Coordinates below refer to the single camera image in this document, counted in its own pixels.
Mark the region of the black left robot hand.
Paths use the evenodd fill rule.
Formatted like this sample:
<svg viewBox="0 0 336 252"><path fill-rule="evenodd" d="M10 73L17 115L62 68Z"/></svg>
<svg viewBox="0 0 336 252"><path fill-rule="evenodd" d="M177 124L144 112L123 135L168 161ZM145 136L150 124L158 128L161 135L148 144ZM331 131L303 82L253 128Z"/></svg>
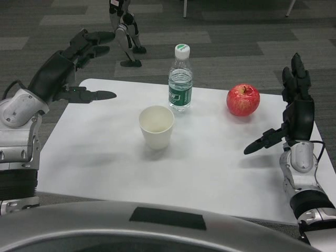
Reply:
<svg viewBox="0 0 336 252"><path fill-rule="evenodd" d="M28 90L47 104L58 100L87 104L116 98L117 95L111 91L89 91L85 87L73 86L77 70L84 68L90 60L106 55L110 47L105 44L113 41L115 36L110 31L90 33L82 29L65 50L55 52L40 67Z"/></svg>

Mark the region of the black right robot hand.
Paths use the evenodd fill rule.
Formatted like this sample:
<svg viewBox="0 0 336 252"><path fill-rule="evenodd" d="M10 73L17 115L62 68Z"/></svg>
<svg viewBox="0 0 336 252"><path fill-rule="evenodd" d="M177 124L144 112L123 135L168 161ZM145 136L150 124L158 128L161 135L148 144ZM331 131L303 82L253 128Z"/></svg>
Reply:
<svg viewBox="0 0 336 252"><path fill-rule="evenodd" d="M314 124L315 105L309 89L311 80L301 57L295 53L291 67L282 71L282 98L287 103L282 114L283 123L277 130L269 129L262 137L248 145L244 154L254 153L262 148L268 149L285 139L290 145L299 141L309 141Z"/></svg>

